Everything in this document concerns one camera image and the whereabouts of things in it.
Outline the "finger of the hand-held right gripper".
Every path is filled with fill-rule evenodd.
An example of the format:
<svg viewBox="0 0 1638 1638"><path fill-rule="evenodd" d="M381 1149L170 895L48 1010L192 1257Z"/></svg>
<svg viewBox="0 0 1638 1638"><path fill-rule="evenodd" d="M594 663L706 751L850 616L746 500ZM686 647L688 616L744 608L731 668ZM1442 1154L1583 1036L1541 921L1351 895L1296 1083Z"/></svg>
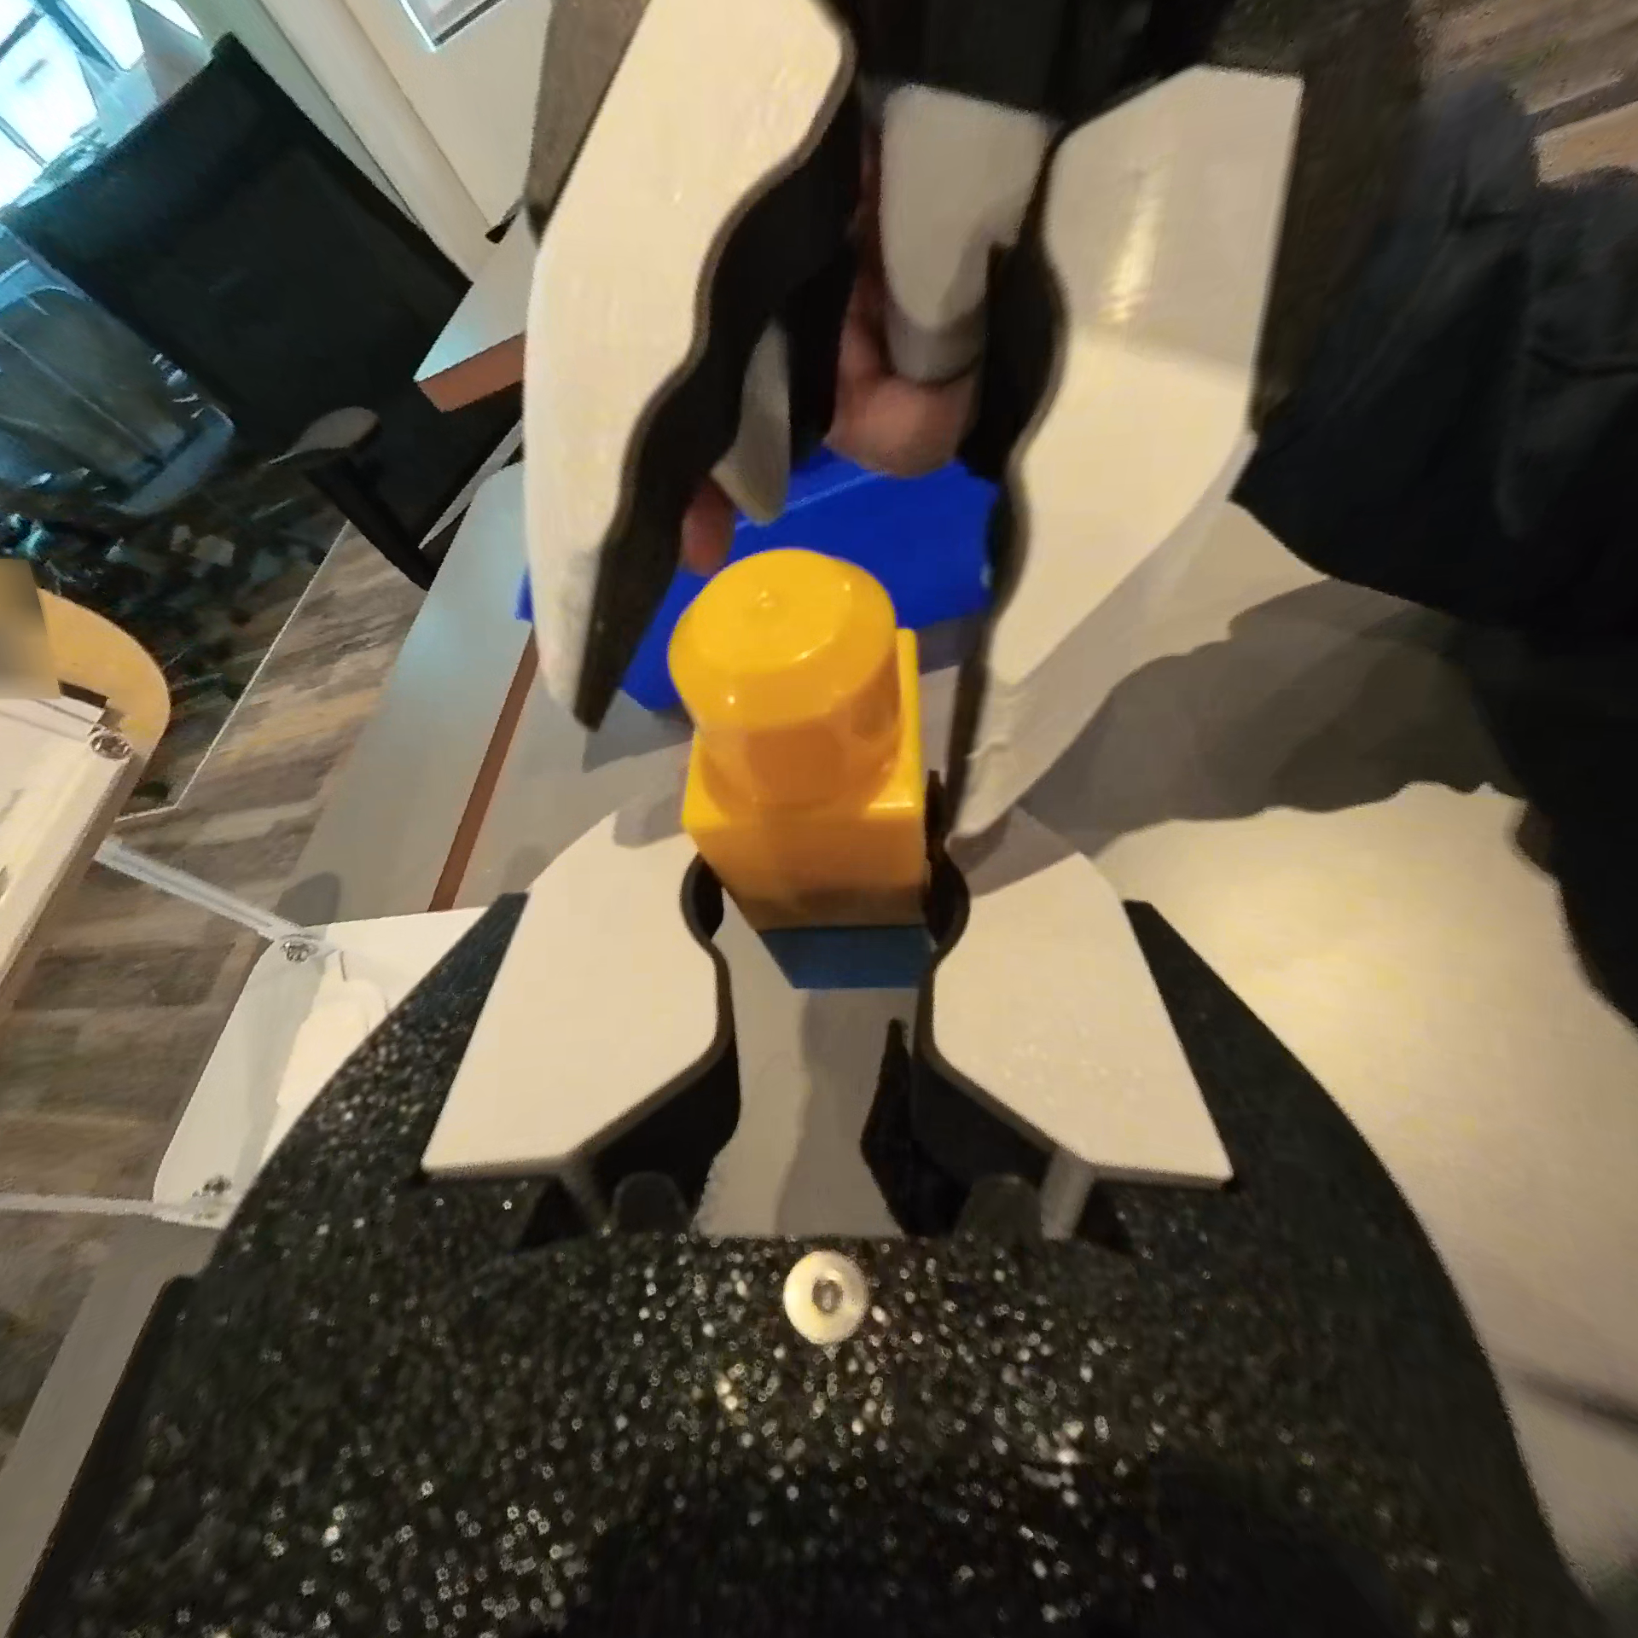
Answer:
<svg viewBox="0 0 1638 1638"><path fill-rule="evenodd" d="M698 491L774 515L827 432L863 120L833 3L558 3L521 205L542 689L596 731Z"/></svg>
<svg viewBox="0 0 1638 1638"><path fill-rule="evenodd" d="M1006 578L949 740L955 836L995 826L1136 665L1253 455L1301 78L1182 72L1072 132L1039 230L1045 397L1009 452Z"/></svg>

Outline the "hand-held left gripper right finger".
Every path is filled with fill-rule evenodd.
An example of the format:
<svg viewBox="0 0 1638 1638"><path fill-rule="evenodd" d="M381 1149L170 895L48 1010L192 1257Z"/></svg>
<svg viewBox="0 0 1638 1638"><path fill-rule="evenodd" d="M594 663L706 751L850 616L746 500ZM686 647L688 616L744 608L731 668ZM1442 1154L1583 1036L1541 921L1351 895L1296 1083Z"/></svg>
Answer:
<svg viewBox="0 0 1638 1638"><path fill-rule="evenodd" d="M979 840L931 835L925 924L863 1126L895 1229L1013 1210L1031 1239L1075 1239L1100 1183L1234 1183L1132 919L1083 852L1023 811Z"/></svg>

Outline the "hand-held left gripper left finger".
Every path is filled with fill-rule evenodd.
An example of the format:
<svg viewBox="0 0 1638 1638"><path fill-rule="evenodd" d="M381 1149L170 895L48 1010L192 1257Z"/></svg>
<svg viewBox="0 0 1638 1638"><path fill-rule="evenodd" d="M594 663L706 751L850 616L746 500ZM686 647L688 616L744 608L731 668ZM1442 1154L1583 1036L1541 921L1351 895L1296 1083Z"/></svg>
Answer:
<svg viewBox="0 0 1638 1638"><path fill-rule="evenodd" d="M596 1220L628 1176L698 1213L739 1122L722 889L677 807L622 807L526 893L423 1154L555 1176Z"/></svg>

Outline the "blue mega block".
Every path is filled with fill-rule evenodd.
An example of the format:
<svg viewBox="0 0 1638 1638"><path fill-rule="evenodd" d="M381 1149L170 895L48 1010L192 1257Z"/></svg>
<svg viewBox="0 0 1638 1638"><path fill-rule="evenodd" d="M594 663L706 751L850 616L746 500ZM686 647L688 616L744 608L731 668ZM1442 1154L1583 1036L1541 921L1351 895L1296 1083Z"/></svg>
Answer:
<svg viewBox="0 0 1638 1638"><path fill-rule="evenodd" d="M931 934L920 924L769 927L760 941L802 993L918 988L931 963Z"/></svg>

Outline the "blue plastic bin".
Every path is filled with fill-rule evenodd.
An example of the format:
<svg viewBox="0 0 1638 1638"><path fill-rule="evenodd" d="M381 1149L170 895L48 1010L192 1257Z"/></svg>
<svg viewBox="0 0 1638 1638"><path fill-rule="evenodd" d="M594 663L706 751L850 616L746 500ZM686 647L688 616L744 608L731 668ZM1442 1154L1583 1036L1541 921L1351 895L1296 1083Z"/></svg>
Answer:
<svg viewBox="0 0 1638 1638"><path fill-rule="evenodd" d="M635 492L619 508L619 527L634 540L606 540L611 569L635 569L635 595L647 628L635 647L619 650L625 673L619 689L647 711L677 707L677 689L667 676L667 647L686 609L702 596L706 575L676 564L667 585L659 585L659 549L676 544L680 511L693 492L676 455L642 462ZM994 575L987 557L987 529L995 487L974 477L962 463L947 463L918 481L883 477L827 449L811 455L788 477L788 496L772 521L735 519L731 529L731 564L780 549L805 549L848 562L880 581L895 608L901 628L931 628L949 620L970 620L994 603ZM560 707L575 707L581 658L572 647L567 603L575 591L567 572L585 562L545 531L545 491L521 491L526 578L520 616L534 634L534 673L542 689Z"/></svg>

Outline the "yellow mega block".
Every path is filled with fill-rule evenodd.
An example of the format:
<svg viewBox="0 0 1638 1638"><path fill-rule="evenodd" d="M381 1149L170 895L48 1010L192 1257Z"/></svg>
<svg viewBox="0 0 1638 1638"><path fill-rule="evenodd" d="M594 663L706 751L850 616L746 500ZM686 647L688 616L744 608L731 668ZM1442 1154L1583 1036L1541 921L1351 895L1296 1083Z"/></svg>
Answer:
<svg viewBox="0 0 1638 1638"><path fill-rule="evenodd" d="M757 932L920 919L918 635L880 578L811 549L726 564L667 676L693 725L680 826Z"/></svg>

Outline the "person's right forearm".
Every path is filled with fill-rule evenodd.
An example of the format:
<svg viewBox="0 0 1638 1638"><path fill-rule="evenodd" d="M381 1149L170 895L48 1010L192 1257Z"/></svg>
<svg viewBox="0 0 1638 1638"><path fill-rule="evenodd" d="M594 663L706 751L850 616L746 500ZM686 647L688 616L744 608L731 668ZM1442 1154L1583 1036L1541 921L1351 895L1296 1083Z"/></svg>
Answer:
<svg viewBox="0 0 1638 1638"><path fill-rule="evenodd" d="M1504 84L1429 91L1237 503L1455 623L1577 955L1634 1021L1634 171L1548 181Z"/></svg>

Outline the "person's right hand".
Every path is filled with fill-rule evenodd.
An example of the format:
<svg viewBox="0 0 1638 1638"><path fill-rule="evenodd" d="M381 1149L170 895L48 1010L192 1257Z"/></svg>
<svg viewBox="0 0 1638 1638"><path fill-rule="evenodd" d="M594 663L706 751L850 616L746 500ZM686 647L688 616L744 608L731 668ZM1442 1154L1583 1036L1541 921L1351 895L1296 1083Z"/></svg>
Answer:
<svg viewBox="0 0 1638 1638"><path fill-rule="evenodd" d="M827 449L883 477L918 481L958 456L978 375L918 384L893 371L883 323L852 304L843 323Z"/></svg>

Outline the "white desk with brown edge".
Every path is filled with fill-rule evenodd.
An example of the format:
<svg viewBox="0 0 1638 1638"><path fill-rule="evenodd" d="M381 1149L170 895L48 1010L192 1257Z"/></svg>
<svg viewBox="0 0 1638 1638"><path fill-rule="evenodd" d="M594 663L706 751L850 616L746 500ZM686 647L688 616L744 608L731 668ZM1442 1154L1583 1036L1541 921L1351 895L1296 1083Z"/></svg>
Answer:
<svg viewBox="0 0 1638 1638"><path fill-rule="evenodd" d="M461 413L521 384L532 269L534 236L517 215L415 373L437 413Z"/></svg>

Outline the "glass partition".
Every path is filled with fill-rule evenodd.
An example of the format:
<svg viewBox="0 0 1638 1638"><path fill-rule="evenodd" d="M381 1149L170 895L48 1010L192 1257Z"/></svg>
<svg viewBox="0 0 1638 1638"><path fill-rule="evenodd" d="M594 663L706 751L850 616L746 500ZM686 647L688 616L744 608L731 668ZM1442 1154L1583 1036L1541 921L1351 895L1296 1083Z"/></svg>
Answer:
<svg viewBox="0 0 1638 1638"><path fill-rule="evenodd" d="M132 811L179 805L344 531L316 487L2 230L2 557L170 689Z"/></svg>

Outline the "rounded wooden panel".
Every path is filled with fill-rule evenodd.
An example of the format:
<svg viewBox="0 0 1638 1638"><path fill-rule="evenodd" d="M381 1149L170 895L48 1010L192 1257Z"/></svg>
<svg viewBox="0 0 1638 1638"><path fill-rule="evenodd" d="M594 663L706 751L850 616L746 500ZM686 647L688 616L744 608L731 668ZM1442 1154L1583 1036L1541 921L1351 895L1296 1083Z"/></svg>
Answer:
<svg viewBox="0 0 1638 1638"><path fill-rule="evenodd" d="M115 620L48 591L2 588L2 697L102 693L105 725L131 742L120 805L132 801L171 725L171 689L159 663Z"/></svg>

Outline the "window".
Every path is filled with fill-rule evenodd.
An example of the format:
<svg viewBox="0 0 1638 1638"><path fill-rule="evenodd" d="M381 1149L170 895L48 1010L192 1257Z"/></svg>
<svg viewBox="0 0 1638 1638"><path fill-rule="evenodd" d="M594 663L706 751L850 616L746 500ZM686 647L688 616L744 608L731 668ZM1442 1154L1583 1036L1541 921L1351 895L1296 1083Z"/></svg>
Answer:
<svg viewBox="0 0 1638 1638"><path fill-rule="evenodd" d="M2 205L84 170L208 59L179 3L2 3Z"/></svg>

